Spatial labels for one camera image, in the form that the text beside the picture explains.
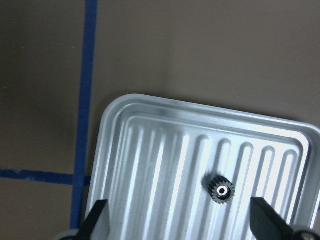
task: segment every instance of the silver tray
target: silver tray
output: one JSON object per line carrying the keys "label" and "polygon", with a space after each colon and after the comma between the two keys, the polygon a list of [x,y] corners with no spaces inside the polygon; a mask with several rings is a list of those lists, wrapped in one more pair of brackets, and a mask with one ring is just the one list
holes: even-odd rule
{"label": "silver tray", "polygon": [[[109,240],[251,240],[251,196],[288,224],[313,227],[320,130],[212,106],[130,94],[104,112],[87,213],[109,200]],[[205,178],[235,185],[215,203]]]}

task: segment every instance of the blue tape strip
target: blue tape strip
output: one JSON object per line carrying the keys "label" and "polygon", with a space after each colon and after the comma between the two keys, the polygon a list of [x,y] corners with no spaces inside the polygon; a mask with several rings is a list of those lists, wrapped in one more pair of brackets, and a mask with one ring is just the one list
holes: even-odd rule
{"label": "blue tape strip", "polygon": [[[64,185],[72,185],[74,180],[74,176],[71,174],[31,170],[16,171],[12,169],[0,169],[0,178]],[[90,180],[91,177],[86,176],[84,185],[90,185]]]}
{"label": "blue tape strip", "polygon": [[79,228],[81,223],[87,158],[90,99],[94,66],[97,7],[98,0],[85,1],[82,68],[70,218],[71,229]]}

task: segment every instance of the black gear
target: black gear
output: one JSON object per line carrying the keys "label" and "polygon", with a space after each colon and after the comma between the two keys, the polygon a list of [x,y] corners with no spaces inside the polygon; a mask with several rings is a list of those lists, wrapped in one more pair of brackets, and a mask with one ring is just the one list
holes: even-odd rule
{"label": "black gear", "polygon": [[218,204],[225,204],[235,195],[235,186],[224,176],[216,176],[208,185],[211,198]]}

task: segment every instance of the blue line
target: blue line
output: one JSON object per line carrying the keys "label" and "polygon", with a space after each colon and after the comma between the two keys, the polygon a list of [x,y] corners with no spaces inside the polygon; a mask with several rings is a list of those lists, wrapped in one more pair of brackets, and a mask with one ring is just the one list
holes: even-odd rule
{"label": "blue line", "polygon": [[85,184],[87,158],[90,99],[94,66],[97,7],[98,0],[85,1],[81,82],[70,218],[71,229],[79,228],[81,223],[82,198]]}
{"label": "blue line", "polygon": [[[74,176],[71,174],[47,172],[47,171],[31,171],[22,170],[16,171],[12,169],[0,169],[0,178],[16,179],[16,180],[28,180],[32,182],[42,182],[50,184],[63,184],[72,185]],[[91,177],[86,176],[84,185],[90,185]]]}

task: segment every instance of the horizontal blue tape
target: horizontal blue tape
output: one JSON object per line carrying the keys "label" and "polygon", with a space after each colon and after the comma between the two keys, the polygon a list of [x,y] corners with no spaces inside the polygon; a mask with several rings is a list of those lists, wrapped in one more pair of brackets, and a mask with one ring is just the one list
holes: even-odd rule
{"label": "horizontal blue tape", "polygon": [[[16,171],[12,169],[0,169],[0,178],[28,180],[33,182],[42,182],[50,184],[72,185],[74,176],[72,174],[55,173],[47,171],[31,171],[22,170]],[[90,185],[90,176],[84,178],[84,185]]]}

